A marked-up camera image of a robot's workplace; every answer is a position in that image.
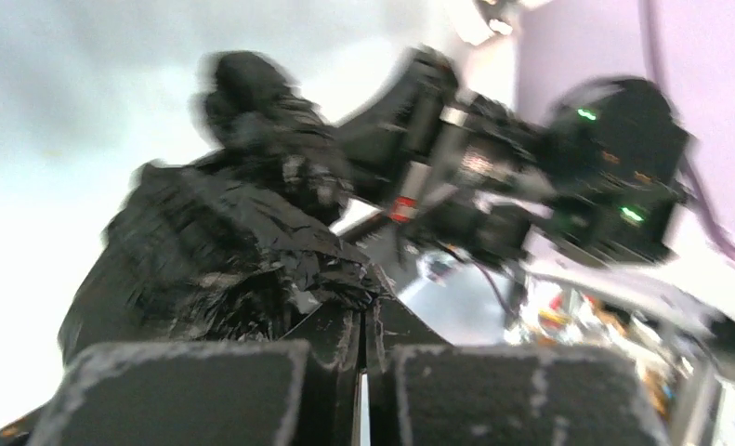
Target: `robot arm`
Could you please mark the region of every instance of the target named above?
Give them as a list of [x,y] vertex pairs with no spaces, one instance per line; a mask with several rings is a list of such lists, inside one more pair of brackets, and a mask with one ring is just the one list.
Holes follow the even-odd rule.
[[[406,72],[420,63],[419,54],[441,60],[419,50]],[[675,206],[685,200],[675,174],[689,134],[652,83],[626,77],[580,85],[557,104],[547,125],[535,127],[485,98],[454,101],[453,84],[431,85],[453,79],[451,65],[435,69],[436,76],[415,78],[426,89],[419,87],[423,93],[404,103],[404,121],[392,121],[399,113],[387,111],[373,130],[388,127],[401,135],[374,165],[403,168],[394,168],[391,177],[386,169],[365,169],[384,184],[364,198],[387,208],[405,237],[484,252],[489,259],[481,260],[493,267],[516,260],[511,257],[522,254],[532,229],[592,267],[652,264],[670,255],[663,236]],[[375,114],[375,108],[362,113]],[[350,125],[343,128],[351,133],[339,140],[357,164],[362,153],[375,151],[348,138],[355,133]],[[356,190],[365,188],[357,183]],[[507,201],[482,212],[479,197],[486,193]],[[528,204],[550,215],[537,216]]]
[[[481,98],[467,104],[455,102],[451,66],[441,63],[445,59],[437,55],[420,53],[425,51],[415,53],[419,57],[410,65],[426,69],[428,76],[406,77],[409,84],[401,91],[407,96],[393,95],[396,102],[384,102],[400,104],[401,110],[387,106],[387,112],[374,113],[364,126],[353,125],[350,135],[358,138],[345,138],[348,134],[342,129],[338,135],[348,157],[364,170],[362,177],[380,178],[368,183],[356,177],[357,194],[365,196],[368,191],[375,203],[386,207],[394,203],[394,212],[368,219],[339,240],[322,225],[310,226],[303,216],[293,221],[286,218],[282,226],[293,232],[314,230],[310,237],[317,241],[314,250],[307,243],[288,240],[281,230],[257,240],[258,248],[282,242],[269,251],[284,254],[279,264],[287,262],[286,268],[303,278],[316,275],[306,265],[332,267],[317,274],[319,281],[345,272],[355,279],[350,290],[339,283],[325,291],[369,292],[370,305],[364,302],[356,306],[358,310],[320,305],[276,343],[142,344],[135,343],[137,339],[122,345],[99,343],[70,365],[58,394],[40,416],[0,431],[0,445],[25,444],[26,439],[35,445],[222,444],[225,439],[249,444],[348,444],[358,434],[354,426],[361,406],[356,395],[361,393],[355,390],[362,371],[369,379],[374,444],[473,444],[476,437],[490,444],[539,444],[540,440],[549,444],[562,429],[578,444],[601,444],[607,436],[621,438],[624,444],[667,444],[661,420],[654,418],[651,406],[645,407],[644,399],[637,403],[642,387],[630,363],[606,349],[447,346],[393,295],[379,267],[358,258],[347,265],[334,261],[335,256],[353,260],[352,250],[343,242],[355,242],[391,220],[403,237],[419,244],[458,244],[489,266],[522,258],[532,228],[554,240],[558,236],[603,264],[653,259],[639,249],[641,243],[629,244],[616,236],[617,228],[633,228],[646,236],[642,225],[633,225],[635,219],[629,215],[629,219],[605,216],[608,209],[616,210],[617,203],[644,204],[653,212],[655,204],[665,203],[657,197],[668,197],[654,193],[672,189],[661,170],[651,168],[657,164],[643,164],[631,154],[626,163],[635,170],[628,176],[618,167],[622,163],[604,154],[625,161],[623,146],[611,146],[613,139],[600,139],[602,132],[609,134],[602,125],[623,116],[617,112],[622,99],[630,103],[634,99],[643,106],[642,96],[638,100],[627,87],[577,107],[565,104],[549,126],[535,128]],[[435,82],[447,79],[449,84]],[[630,125],[646,119],[630,118]],[[380,132],[387,147],[366,144],[371,133]],[[635,141],[641,146],[651,142],[650,136]],[[641,175],[649,181],[639,180]],[[212,191],[204,198],[221,199],[225,188],[198,189]],[[496,192],[514,201],[490,209],[475,201],[480,194]],[[265,196],[257,198],[235,200],[241,212],[234,214],[243,219],[245,206],[261,212],[267,207],[280,209],[279,200],[267,206]],[[548,206],[553,215],[537,216],[519,205],[518,199]],[[585,212],[595,209],[603,212]],[[298,216],[296,211],[282,213]],[[584,219],[597,236],[574,236],[569,226],[558,221],[562,213]],[[271,216],[264,216],[250,217],[244,226],[270,226]],[[654,240],[646,237],[638,240]],[[606,252],[602,248],[608,243],[623,246],[634,256]],[[303,245],[303,258],[288,256],[288,247],[296,244]],[[315,295],[318,290],[310,291]],[[573,380],[573,376],[585,379]],[[714,377],[696,381],[712,383]],[[182,400],[166,398],[176,395],[178,388],[184,389],[179,394]],[[594,429],[593,414],[619,415],[617,409],[627,407],[627,401],[636,401],[633,413],[611,418],[610,429]],[[690,426],[692,411],[682,410],[682,426]],[[563,422],[562,414],[567,416]],[[674,444],[687,444],[672,432]]]

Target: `white wall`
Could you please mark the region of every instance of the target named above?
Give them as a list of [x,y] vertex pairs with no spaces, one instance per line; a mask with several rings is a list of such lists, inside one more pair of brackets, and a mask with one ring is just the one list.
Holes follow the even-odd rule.
[[334,120],[406,46],[456,47],[425,0],[237,5],[0,0],[0,426],[53,393],[56,332],[132,170],[208,150],[189,106],[203,54],[270,54]]

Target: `green led light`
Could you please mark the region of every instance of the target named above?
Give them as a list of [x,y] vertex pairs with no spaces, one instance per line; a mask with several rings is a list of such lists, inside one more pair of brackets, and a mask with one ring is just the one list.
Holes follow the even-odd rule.
[[636,211],[630,209],[629,207],[623,207],[622,214],[624,214],[624,216],[626,216],[627,218],[633,221],[637,221],[638,223],[643,221],[643,217],[640,216]]
[[578,109],[578,114],[581,115],[583,118],[588,119],[589,121],[597,120],[597,116],[587,109]]

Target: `cable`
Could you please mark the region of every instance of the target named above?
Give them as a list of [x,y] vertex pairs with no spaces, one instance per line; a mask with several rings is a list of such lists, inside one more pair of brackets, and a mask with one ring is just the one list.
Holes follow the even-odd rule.
[[[663,69],[663,52],[660,43],[660,23],[656,0],[638,0],[639,19],[641,22],[641,38],[644,46],[644,61],[649,71],[651,81],[657,84],[662,92],[667,90],[665,72]],[[728,237],[725,230],[719,225],[715,216],[712,202],[707,196],[705,187],[693,162],[685,157],[680,166],[682,175],[692,187],[693,195],[698,206],[698,214],[709,240],[715,244],[717,250],[735,262],[735,243]]]
[[477,269],[479,270],[479,272],[482,273],[483,276],[485,276],[485,280],[492,288],[492,293],[493,295],[495,295],[496,300],[498,300],[498,305],[501,306],[501,309],[504,311],[504,313],[508,316],[515,316],[516,311],[512,309],[508,302],[506,302],[504,295],[501,293],[501,290],[498,289],[498,285],[495,284],[495,281],[492,279],[487,268],[476,262],[474,263],[474,266],[477,267]]

